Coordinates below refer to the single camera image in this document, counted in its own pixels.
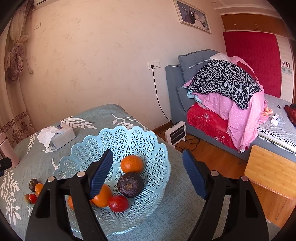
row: red cloth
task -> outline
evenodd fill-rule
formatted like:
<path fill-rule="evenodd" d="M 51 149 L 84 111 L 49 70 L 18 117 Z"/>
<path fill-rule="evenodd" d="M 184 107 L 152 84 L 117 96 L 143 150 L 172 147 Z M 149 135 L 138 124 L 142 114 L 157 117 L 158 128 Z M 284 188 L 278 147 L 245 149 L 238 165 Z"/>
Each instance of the red cloth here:
<path fill-rule="evenodd" d="M 237 62 L 237 66 L 242 68 L 244 71 L 246 71 L 254 80 L 256 80 L 255 73 L 249 68 L 249 66 L 243 64 L 241 61 Z"/>
<path fill-rule="evenodd" d="M 228 120 L 223 120 L 213 111 L 205 110 L 195 103 L 187 112 L 187 121 L 188 124 L 202 130 L 206 135 L 236 150 L 227 133 Z"/>
<path fill-rule="evenodd" d="M 290 106 L 285 105 L 284 110 L 287 112 L 290 121 L 296 126 L 296 109 L 292 109 Z"/>
<path fill-rule="evenodd" d="M 238 56 L 254 70 L 266 94 L 281 97 L 281 57 L 274 34 L 224 32 L 228 56 Z"/>

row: white box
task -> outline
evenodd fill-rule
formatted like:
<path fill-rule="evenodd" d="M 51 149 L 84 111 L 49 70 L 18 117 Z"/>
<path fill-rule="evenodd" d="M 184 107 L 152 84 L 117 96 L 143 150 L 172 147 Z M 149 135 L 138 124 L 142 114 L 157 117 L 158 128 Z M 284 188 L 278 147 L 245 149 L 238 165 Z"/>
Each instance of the white box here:
<path fill-rule="evenodd" d="M 60 149 L 68 142 L 72 141 L 76 135 L 73 128 L 66 124 L 58 125 L 57 128 L 61 131 L 61 133 L 55 134 L 54 137 L 52 137 L 52 143 L 57 149 Z"/>

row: framed photo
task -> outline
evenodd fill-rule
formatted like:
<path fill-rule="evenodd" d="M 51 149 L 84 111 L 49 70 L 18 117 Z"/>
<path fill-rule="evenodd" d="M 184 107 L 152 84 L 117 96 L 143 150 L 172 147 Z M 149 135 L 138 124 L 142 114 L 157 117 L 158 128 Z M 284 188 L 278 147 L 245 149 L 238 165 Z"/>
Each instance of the framed photo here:
<path fill-rule="evenodd" d="M 181 23 L 212 33 L 205 12 L 181 0 L 174 3 Z"/>

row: tangerine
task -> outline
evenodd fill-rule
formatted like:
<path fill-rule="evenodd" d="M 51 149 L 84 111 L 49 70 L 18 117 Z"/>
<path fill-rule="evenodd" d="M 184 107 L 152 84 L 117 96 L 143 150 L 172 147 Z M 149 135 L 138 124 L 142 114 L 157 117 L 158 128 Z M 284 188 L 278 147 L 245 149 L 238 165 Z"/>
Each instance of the tangerine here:
<path fill-rule="evenodd" d="M 71 197 L 71 196 L 69 196 L 69 198 L 68 198 L 68 205 L 69 205 L 69 207 L 70 207 L 72 210 L 74 210 L 73 202 L 72 202 L 72 197 Z"/>
<path fill-rule="evenodd" d="M 69 196 L 69 198 L 68 198 L 68 205 L 69 205 L 69 207 L 72 209 L 72 210 L 74 210 L 74 206 L 73 206 L 73 201 L 72 201 L 72 197 L 71 196 Z"/>
<path fill-rule="evenodd" d="M 98 207 L 107 207 L 109 205 L 109 199 L 112 197 L 112 192 L 107 184 L 103 184 L 100 193 L 92 199 L 93 203 Z"/>
<path fill-rule="evenodd" d="M 121 160 L 120 167 L 124 173 L 140 173 L 143 171 L 144 163 L 140 157 L 136 155 L 130 155 Z"/>
<path fill-rule="evenodd" d="M 43 188 L 43 184 L 42 183 L 36 184 L 36 186 L 35 186 L 36 196 L 39 196 L 39 194 L 41 193 L 42 188 Z"/>

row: red blanket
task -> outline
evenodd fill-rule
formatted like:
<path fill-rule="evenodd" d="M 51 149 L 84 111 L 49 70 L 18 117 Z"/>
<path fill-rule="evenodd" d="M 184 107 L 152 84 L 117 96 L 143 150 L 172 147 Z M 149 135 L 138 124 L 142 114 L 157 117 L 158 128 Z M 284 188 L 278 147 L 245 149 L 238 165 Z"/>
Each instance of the red blanket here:
<path fill-rule="evenodd" d="M 187 112 L 188 124 L 202 130 L 206 135 L 215 138 L 222 144 L 236 149 L 227 133 L 228 120 L 223 120 L 211 110 L 205 110 L 195 103 Z"/>

